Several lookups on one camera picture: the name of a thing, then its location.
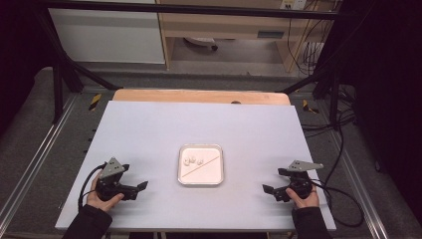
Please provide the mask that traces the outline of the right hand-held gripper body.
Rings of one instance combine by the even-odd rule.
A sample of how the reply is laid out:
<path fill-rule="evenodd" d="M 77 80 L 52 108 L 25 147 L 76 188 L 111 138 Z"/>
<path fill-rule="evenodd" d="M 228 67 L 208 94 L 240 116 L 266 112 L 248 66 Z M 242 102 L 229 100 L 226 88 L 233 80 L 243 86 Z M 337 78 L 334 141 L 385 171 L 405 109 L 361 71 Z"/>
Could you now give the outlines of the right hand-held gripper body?
<path fill-rule="evenodd" d="M 288 202 L 291 200 L 287 194 L 286 189 L 292 189 L 300 198 L 307 198 L 312 191 L 312 182 L 309 177 L 308 171 L 314 169 L 321 169 L 323 165 L 321 163 L 306 162 L 301 160 L 294 160 L 287 168 L 287 171 L 292 173 L 288 176 L 290 184 L 285 187 L 281 187 L 282 200 Z"/>

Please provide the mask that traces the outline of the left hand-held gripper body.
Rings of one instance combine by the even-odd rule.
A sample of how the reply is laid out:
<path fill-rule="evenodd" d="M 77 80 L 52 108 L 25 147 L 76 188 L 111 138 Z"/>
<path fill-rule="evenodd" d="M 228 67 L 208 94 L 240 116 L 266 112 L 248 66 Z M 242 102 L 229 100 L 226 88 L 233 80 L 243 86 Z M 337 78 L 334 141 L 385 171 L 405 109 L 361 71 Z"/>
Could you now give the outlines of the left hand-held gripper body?
<path fill-rule="evenodd" d="M 122 166 L 123 164 L 120 164 L 115 157 L 106 163 L 96 186 L 97 195 L 102 201 L 110 200 L 120 193 L 123 194 L 123 200 L 129 200 L 129 191 L 135 186 L 123 185 L 119 182 L 125 173 Z"/>

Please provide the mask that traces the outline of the person's right hand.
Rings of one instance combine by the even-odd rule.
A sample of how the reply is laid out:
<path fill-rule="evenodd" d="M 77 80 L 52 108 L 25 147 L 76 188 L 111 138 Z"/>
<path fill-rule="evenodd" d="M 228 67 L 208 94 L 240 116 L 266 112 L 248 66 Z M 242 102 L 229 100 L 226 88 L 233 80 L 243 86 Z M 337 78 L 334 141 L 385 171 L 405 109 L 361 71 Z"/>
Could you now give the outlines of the person's right hand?
<path fill-rule="evenodd" d="M 300 198 L 292 189 L 286 189 L 287 194 L 295 202 L 296 206 L 301 208 L 307 207 L 319 207 L 319 198 L 317 195 L 317 189 L 313 187 L 310 195 L 307 198 Z"/>

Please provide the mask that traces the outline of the person's left hand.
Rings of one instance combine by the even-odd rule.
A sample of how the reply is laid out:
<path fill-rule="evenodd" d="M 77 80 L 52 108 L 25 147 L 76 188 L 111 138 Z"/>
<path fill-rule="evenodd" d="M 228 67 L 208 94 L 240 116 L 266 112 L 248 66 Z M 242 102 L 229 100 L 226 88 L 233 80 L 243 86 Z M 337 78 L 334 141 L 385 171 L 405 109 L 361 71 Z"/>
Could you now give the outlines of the person's left hand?
<path fill-rule="evenodd" d="M 109 212 L 112 208 L 114 208 L 122 199 L 123 194 L 117 194 L 112 199 L 107 201 L 102 201 L 96 192 L 97 181 L 99 177 L 96 176 L 91 185 L 91 191 L 87 196 L 87 205 L 92 206 L 94 208 L 100 209 L 104 212 Z"/>

